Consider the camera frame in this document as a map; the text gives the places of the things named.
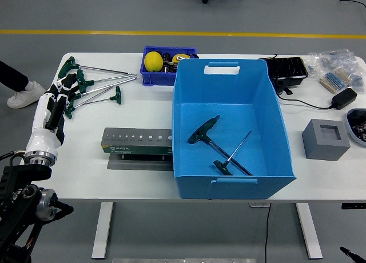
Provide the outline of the robot right hand black fingers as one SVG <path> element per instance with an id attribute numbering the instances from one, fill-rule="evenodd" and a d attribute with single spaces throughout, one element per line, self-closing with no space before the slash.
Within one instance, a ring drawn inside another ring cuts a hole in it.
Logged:
<path id="1" fill-rule="evenodd" d="M 359 255 L 355 254 L 354 252 L 350 251 L 349 249 L 341 246 L 340 250 L 348 256 L 350 259 L 352 259 L 355 263 L 366 263 L 366 260 L 360 257 Z"/>

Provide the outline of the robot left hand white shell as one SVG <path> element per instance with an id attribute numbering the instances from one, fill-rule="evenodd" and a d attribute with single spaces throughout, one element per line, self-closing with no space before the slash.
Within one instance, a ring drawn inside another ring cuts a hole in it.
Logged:
<path id="1" fill-rule="evenodd" d="M 70 102 L 71 89 L 77 86 L 77 76 L 69 74 L 55 81 L 39 98 L 26 158 L 36 155 L 57 158 L 57 148 L 63 143 L 63 113 Z"/>

